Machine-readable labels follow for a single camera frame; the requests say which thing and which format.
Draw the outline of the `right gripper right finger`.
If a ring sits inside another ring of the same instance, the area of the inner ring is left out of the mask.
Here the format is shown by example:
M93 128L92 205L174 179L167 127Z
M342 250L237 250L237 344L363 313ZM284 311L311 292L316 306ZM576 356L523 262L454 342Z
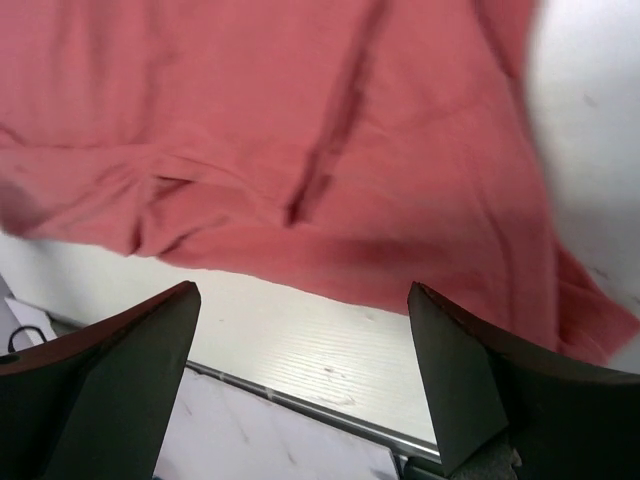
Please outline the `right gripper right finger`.
M419 283L408 310L445 478L638 478L638 375L539 347Z

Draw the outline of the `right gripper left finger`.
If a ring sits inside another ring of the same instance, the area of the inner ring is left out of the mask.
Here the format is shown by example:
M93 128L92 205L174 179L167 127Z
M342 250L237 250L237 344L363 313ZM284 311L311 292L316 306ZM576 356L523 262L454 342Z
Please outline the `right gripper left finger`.
M2 356L2 478L152 478L200 307L185 281Z

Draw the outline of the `red t-shirt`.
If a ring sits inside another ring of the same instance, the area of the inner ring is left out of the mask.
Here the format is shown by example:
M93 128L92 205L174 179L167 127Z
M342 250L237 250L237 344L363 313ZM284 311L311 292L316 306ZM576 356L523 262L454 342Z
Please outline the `red t-shirt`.
M415 282L569 357L639 329L561 245L532 1L5 1L1 226L402 313Z

